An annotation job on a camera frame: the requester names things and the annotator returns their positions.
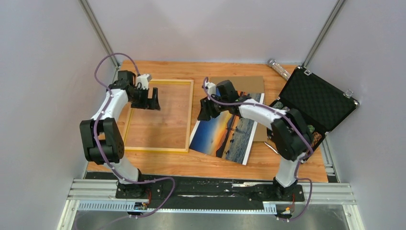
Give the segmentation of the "sunset landscape photo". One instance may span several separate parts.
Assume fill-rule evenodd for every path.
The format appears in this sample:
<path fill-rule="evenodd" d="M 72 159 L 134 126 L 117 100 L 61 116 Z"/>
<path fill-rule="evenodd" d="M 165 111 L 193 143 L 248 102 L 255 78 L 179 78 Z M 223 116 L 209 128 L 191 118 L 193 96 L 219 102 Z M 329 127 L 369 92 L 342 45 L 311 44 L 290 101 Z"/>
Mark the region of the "sunset landscape photo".
<path fill-rule="evenodd" d="M 228 111 L 209 121 L 197 121 L 189 149 L 246 165 L 254 142 L 267 140 L 267 128 Z"/>

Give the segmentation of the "brown cardboard backing board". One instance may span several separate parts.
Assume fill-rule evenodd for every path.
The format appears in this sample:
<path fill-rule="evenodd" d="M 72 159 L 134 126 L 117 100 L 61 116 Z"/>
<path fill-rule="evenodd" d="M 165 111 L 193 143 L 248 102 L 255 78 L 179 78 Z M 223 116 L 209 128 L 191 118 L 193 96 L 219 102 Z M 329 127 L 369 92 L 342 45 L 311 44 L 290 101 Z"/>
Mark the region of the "brown cardboard backing board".
<path fill-rule="evenodd" d="M 221 81 L 230 80 L 237 91 L 248 93 L 265 93 L 264 79 L 262 76 L 223 76 L 210 77 L 209 81 L 218 84 Z M 258 123 L 253 138 L 254 142 L 264 142 L 267 140 L 267 128 Z"/>

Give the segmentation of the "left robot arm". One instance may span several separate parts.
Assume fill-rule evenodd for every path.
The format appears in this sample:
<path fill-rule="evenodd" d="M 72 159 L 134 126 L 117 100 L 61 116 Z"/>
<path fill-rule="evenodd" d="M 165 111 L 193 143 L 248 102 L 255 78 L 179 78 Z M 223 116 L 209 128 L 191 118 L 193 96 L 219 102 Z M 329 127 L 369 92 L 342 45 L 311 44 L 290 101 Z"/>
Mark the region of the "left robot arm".
<path fill-rule="evenodd" d="M 117 80 L 106 87 L 106 97 L 96 114 L 79 125 L 86 160 L 113 172 L 119 195 L 142 198 L 147 191 L 141 171 L 124 155 L 124 139 L 117 121 L 128 103 L 136 109 L 160 110 L 158 89 L 150 89 L 151 80 L 150 74 L 119 71 Z"/>

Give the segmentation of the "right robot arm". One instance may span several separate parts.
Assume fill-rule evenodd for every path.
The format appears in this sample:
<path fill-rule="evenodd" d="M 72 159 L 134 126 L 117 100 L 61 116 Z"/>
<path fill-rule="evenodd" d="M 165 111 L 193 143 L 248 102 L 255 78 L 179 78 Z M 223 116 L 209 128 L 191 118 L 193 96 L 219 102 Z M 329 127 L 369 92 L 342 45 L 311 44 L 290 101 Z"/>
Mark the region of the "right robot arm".
<path fill-rule="evenodd" d="M 272 183 L 271 195 L 286 200 L 297 186 L 298 167 L 313 153 L 314 138 L 302 114 L 297 109 L 288 111 L 272 108 L 247 95 L 239 95 L 230 80 L 214 84 L 204 78 L 202 89 L 206 96 L 200 100 L 199 121 L 209 121 L 228 111 L 264 125 L 271 131 L 271 140 L 281 156 L 279 169 Z"/>

